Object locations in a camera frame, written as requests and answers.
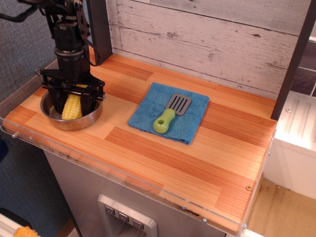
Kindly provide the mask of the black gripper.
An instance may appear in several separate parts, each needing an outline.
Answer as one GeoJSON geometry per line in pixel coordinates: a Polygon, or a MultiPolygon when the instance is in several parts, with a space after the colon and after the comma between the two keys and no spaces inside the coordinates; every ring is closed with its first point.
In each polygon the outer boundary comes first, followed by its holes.
{"type": "Polygon", "coordinates": [[[105,83],[93,76],[89,53],[56,53],[57,69],[41,69],[42,85],[48,89],[55,111],[62,114],[68,94],[80,96],[81,113],[95,110],[96,101],[105,98],[105,83]]]}

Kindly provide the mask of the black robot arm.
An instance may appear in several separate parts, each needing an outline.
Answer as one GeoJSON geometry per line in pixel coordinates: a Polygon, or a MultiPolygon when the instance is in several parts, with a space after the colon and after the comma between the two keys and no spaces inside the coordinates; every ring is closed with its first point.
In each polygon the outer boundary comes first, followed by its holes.
{"type": "Polygon", "coordinates": [[[65,108],[69,95],[80,97],[83,116],[93,112],[96,101],[104,99],[104,82],[90,73],[93,63],[89,58],[88,40],[90,25],[80,0],[25,0],[30,6],[13,21],[22,22],[36,10],[46,17],[51,36],[55,41],[54,53],[58,68],[42,69],[43,87],[47,88],[55,110],[65,108]]]}

